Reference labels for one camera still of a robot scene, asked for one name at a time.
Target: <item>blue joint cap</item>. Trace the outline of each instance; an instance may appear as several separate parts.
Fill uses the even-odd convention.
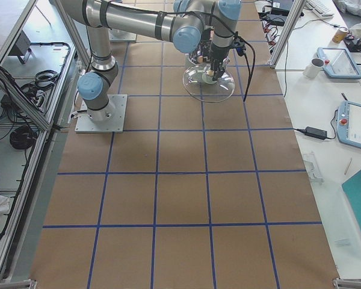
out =
[[[230,20],[238,20],[241,12],[241,0],[218,0],[221,13]]]
[[[181,53],[190,53],[196,49],[200,41],[200,31],[193,26],[179,28],[173,37],[176,49]]]
[[[174,12],[184,12],[187,9],[190,0],[175,0],[173,8]]]
[[[94,72],[86,73],[78,80],[78,90],[84,100],[92,101],[102,92],[103,80]]]

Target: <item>white mug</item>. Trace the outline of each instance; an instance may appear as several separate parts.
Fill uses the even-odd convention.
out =
[[[313,58],[308,66],[303,71],[303,75],[313,79],[317,76],[318,72],[321,71],[324,66],[324,61],[320,58]]]

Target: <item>can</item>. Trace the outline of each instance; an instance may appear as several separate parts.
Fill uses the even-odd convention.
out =
[[[348,34],[348,28],[340,27],[338,28],[336,34],[333,36],[332,41],[334,43],[340,43],[341,41],[343,41],[343,39],[346,37],[347,34]]]

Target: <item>keyboard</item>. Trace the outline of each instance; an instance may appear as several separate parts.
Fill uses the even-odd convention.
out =
[[[306,7],[311,9],[320,19],[332,18],[335,15],[320,0],[307,0]]]

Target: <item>pen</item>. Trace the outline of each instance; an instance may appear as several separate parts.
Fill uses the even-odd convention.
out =
[[[346,101],[348,101],[347,96],[345,95],[345,93],[341,92],[341,95]]]
[[[351,158],[350,158],[350,160],[349,160],[349,163],[348,163],[348,165],[347,165],[347,168],[345,169],[344,175],[347,174],[348,169],[349,169],[349,167],[350,167],[350,164],[351,164]]]

